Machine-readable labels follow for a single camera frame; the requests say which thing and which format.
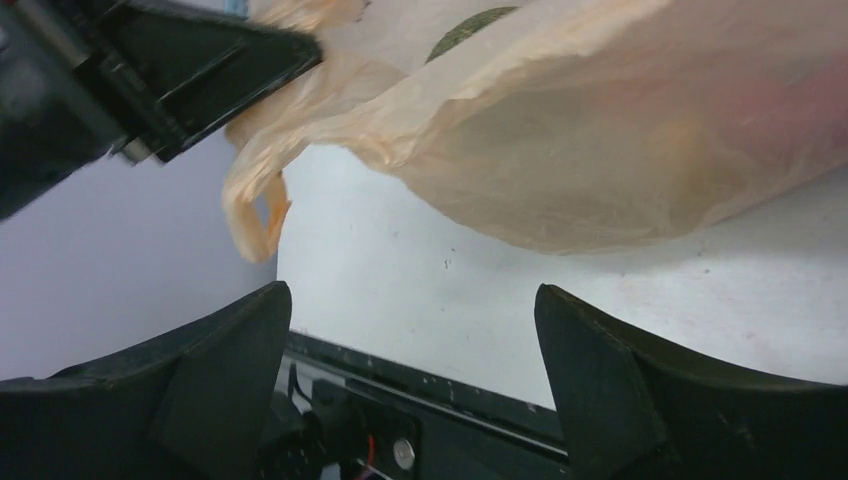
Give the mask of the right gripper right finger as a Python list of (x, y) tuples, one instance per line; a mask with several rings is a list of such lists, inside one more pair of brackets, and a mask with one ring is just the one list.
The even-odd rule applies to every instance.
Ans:
[(843, 479), (847, 390), (731, 364), (554, 285), (534, 319), (577, 479)]

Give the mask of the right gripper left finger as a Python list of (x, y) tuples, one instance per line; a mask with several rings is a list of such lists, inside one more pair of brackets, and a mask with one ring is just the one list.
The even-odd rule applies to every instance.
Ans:
[(274, 281), (43, 379), (1, 384), (5, 479), (249, 479), (291, 321)]

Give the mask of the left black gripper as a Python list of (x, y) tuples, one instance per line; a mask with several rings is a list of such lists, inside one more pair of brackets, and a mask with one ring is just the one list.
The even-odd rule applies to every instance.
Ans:
[[(74, 9), (92, 11), (109, 87), (51, 40), (83, 31)], [(168, 162), (321, 60), (310, 34), (172, 1), (4, 1), (1, 217), (113, 150)]]

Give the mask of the translucent orange plastic bag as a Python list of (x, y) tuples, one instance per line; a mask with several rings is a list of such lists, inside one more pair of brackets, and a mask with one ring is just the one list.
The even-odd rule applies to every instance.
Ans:
[[(453, 27), (517, 6), (426, 63)], [(350, 150), (451, 220), (549, 254), (638, 247), (847, 161), (843, 1), (254, 1), (323, 62), (231, 121), (222, 191), (251, 262), (283, 169)]]

